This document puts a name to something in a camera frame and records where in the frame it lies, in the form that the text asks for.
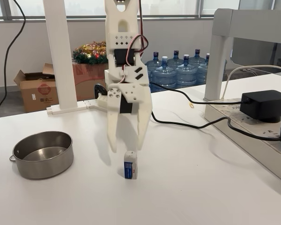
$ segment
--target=metal bowl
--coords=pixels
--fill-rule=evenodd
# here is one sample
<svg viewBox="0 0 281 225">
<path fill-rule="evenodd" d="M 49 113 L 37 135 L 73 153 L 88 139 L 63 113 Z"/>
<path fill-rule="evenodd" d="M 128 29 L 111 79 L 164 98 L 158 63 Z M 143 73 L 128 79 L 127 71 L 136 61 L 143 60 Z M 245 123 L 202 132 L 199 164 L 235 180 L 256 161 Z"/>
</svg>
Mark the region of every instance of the metal bowl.
<svg viewBox="0 0 281 225">
<path fill-rule="evenodd" d="M 16 162 L 25 178 L 52 177 L 71 166 L 74 159 L 72 143 L 68 134 L 59 131 L 31 135 L 18 142 L 10 160 Z"/>
</svg>

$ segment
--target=christmas decoration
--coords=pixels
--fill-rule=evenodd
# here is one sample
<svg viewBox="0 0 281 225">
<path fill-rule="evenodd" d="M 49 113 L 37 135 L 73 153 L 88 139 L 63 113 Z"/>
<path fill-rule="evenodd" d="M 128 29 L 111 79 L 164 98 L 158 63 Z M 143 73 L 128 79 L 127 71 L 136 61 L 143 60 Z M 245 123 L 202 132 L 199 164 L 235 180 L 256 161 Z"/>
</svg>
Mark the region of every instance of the christmas decoration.
<svg viewBox="0 0 281 225">
<path fill-rule="evenodd" d="M 106 42 L 94 41 L 88 45 L 82 45 L 73 51 L 73 58 L 78 63 L 104 64 L 108 63 L 106 57 Z"/>
</svg>

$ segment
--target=pot handle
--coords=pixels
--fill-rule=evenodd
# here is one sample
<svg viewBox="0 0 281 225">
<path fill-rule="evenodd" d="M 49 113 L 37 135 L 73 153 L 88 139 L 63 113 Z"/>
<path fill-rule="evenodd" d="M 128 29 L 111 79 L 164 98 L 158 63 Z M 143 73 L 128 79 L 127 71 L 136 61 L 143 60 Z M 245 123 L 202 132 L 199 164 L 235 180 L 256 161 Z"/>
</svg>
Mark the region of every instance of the pot handle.
<svg viewBox="0 0 281 225">
<path fill-rule="evenodd" d="M 15 157 L 12 155 L 11 157 L 9 157 L 9 160 L 15 162 Z"/>
</svg>

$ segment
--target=blue water bottle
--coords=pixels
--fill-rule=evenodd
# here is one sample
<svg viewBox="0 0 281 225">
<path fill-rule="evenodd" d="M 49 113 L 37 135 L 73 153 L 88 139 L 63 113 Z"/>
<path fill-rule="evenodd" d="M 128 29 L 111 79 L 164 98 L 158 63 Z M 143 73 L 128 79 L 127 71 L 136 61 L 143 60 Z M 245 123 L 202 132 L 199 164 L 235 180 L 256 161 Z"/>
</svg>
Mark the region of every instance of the blue water bottle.
<svg viewBox="0 0 281 225">
<path fill-rule="evenodd" d="M 152 72 L 152 79 L 154 83 L 157 83 L 166 88 L 175 88 L 177 84 L 177 72 L 175 69 L 168 67 L 168 57 L 163 56 L 161 67 Z M 162 91 L 163 88 L 152 85 L 152 92 Z"/>
<path fill-rule="evenodd" d="M 195 56 L 189 59 L 189 64 L 193 65 L 194 67 L 198 67 L 201 63 L 205 62 L 205 59 L 200 57 L 200 49 L 196 49 Z"/>
<path fill-rule="evenodd" d="M 152 72 L 158 68 L 161 67 L 161 61 L 158 60 L 158 52 L 153 53 L 153 60 L 150 60 L 146 63 L 146 66 L 148 68 L 148 75 L 149 75 L 149 81 L 152 81 Z"/>
<path fill-rule="evenodd" d="M 176 69 L 178 66 L 183 64 L 183 60 L 179 59 L 179 51 L 174 51 L 174 58 L 168 60 L 168 66 Z"/>
<path fill-rule="evenodd" d="M 197 68 L 188 63 L 189 55 L 184 55 L 184 63 L 178 66 L 177 71 L 177 86 L 176 88 L 186 88 L 194 86 L 197 82 Z"/>
<path fill-rule="evenodd" d="M 200 66 L 198 67 L 198 72 L 197 72 L 198 85 L 206 84 L 208 63 L 209 63 L 209 54 L 206 55 L 206 61 L 204 63 L 201 63 Z"/>
</svg>

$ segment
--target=white table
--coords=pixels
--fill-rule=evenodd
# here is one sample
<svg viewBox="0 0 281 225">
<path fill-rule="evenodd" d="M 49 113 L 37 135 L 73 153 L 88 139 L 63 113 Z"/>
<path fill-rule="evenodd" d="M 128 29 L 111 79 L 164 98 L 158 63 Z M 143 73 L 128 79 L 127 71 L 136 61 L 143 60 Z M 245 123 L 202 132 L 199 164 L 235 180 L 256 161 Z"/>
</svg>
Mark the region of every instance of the white table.
<svg viewBox="0 0 281 225">
<path fill-rule="evenodd" d="M 204 88 L 184 91 L 199 101 Z M 267 89 L 281 91 L 281 76 L 231 81 L 226 98 Z M 158 119 L 206 123 L 204 106 L 192 109 L 179 93 L 152 99 Z M 22 178 L 8 159 L 13 146 L 48 130 L 72 136 L 74 163 L 51 179 Z M 138 179 L 125 180 L 123 157 L 127 148 L 135 150 L 134 139 L 134 127 L 121 116 L 112 153 L 99 111 L 0 118 L 0 225 L 281 225 L 281 180 L 214 127 L 151 121 L 138 153 Z"/>
</svg>

